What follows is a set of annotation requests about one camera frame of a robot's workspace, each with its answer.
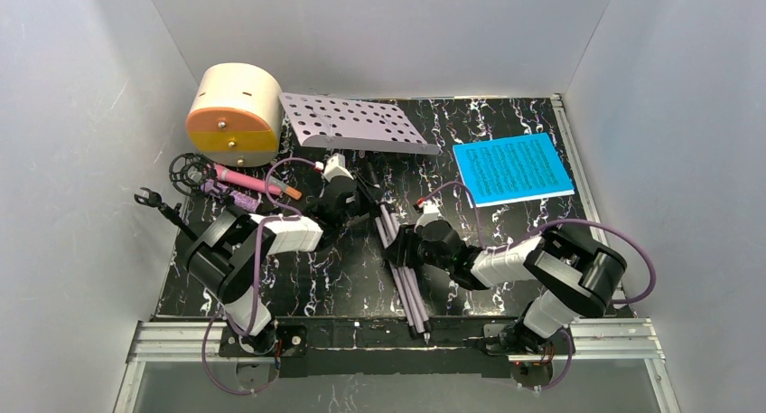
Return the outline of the purple tripod music stand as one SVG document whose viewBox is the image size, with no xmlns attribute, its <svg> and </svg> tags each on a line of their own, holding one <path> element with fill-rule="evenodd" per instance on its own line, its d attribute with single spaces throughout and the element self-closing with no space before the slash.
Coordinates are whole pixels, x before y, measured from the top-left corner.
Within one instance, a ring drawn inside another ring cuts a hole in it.
<svg viewBox="0 0 766 413">
<path fill-rule="evenodd" d="M 345 131 L 337 129 L 336 109 L 347 101 L 289 95 L 283 123 L 281 158 L 296 156 L 324 161 L 336 147 L 314 147 L 303 141 L 318 136 L 335 144 Z M 432 155 L 345 150 L 346 167 L 363 178 L 375 175 L 381 197 L 391 203 L 400 223 L 413 223 L 414 200 L 429 192 L 442 167 Z M 264 299 L 272 313 L 306 317 L 395 317 L 403 314 L 396 284 L 382 260 L 376 226 L 368 217 L 343 224 L 331 244 L 316 253 L 284 254 L 269 261 Z"/>
</svg>

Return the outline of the black round-base desktop mic stand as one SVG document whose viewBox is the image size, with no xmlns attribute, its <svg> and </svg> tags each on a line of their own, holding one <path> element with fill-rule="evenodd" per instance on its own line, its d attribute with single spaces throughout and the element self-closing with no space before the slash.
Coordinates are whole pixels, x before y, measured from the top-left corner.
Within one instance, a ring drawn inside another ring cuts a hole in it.
<svg viewBox="0 0 766 413">
<path fill-rule="evenodd" d="M 157 209 L 165 219 L 167 219 L 171 224 L 179 229 L 180 233 L 188 241 L 187 246 L 182 250 L 182 263 L 184 266 L 187 266 L 192 257 L 192 246 L 198 240 L 199 235 L 183 221 L 180 214 L 181 204 L 177 204 L 174 208 L 172 208 L 170 205 L 163 202 L 160 193 L 146 187 L 141 187 L 140 191 L 140 193 L 134 194 L 134 201 L 140 205 Z"/>
</svg>

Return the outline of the blue sheet music page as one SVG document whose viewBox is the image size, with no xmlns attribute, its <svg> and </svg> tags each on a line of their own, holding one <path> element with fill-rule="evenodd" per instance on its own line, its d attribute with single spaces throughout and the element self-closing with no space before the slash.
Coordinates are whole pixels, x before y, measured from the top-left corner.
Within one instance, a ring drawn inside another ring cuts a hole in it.
<svg viewBox="0 0 766 413">
<path fill-rule="evenodd" d="M 547 133 L 453 146 L 462 182 L 473 197 L 575 190 Z"/>
</svg>

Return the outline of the white sheet music book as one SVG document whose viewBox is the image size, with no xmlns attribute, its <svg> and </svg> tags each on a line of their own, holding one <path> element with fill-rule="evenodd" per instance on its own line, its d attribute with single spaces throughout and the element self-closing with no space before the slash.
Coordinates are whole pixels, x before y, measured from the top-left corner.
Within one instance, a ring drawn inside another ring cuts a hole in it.
<svg viewBox="0 0 766 413">
<path fill-rule="evenodd" d="M 490 207 L 490 206 L 496 206 L 496 205 L 502 205 L 502 204 L 536 201 L 536 200 L 542 200 L 547 198 L 572 196 L 572 195 L 575 195 L 574 190 L 565 190 L 561 192 L 544 192 L 544 193 L 535 193 L 535 194 L 511 194 L 511 195 L 501 195 L 501 196 L 493 196 L 493 197 L 477 197 L 475 199 L 475 204 L 472 207 L 484 208 L 484 207 Z"/>
</svg>

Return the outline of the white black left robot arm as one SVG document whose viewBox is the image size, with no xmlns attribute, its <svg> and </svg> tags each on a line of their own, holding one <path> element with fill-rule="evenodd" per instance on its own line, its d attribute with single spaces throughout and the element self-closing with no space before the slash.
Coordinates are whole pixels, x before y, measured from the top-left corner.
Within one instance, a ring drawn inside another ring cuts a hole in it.
<svg viewBox="0 0 766 413">
<path fill-rule="evenodd" d="M 272 320 L 259 293 L 260 266 L 271 255 L 312 253 L 331 245 L 361 215 L 358 182 L 332 178 L 301 216 L 259 216 L 229 207 L 213 223 L 195 223 L 175 241 L 177 263 L 222 306 L 240 336 L 258 336 Z"/>
</svg>

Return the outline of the pink microphone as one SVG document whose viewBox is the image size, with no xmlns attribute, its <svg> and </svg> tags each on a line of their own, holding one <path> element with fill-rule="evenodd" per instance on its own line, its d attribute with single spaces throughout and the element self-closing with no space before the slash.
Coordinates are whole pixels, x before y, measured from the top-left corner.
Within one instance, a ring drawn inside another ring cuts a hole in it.
<svg viewBox="0 0 766 413">
<path fill-rule="evenodd" d="M 232 171 L 221 164 L 215 164 L 214 168 L 220 182 L 234 184 L 255 192 L 268 193 L 273 196 L 281 196 L 283 194 L 282 189 L 278 186 L 267 184 L 265 181 L 256 177 Z"/>
</svg>

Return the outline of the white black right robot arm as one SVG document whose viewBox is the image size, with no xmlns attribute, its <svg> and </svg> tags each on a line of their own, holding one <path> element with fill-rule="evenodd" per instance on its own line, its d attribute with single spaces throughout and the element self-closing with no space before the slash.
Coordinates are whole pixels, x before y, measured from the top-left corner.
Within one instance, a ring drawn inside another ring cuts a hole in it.
<svg viewBox="0 0 766 413">
<path fill-rule="evenodd" d="M 466 290 L 526 280 L 542 284 L 544 294 L 514 324 L 478 341 L 491 356 L 542 352 L 576 318 L 602 317 L 627 268 L 621 254 L 566 223 L 506 248 L 469 245 L 445 220 L 400 226 L 382 242 L 393 267 L 440 268 Z"/>
</svg>

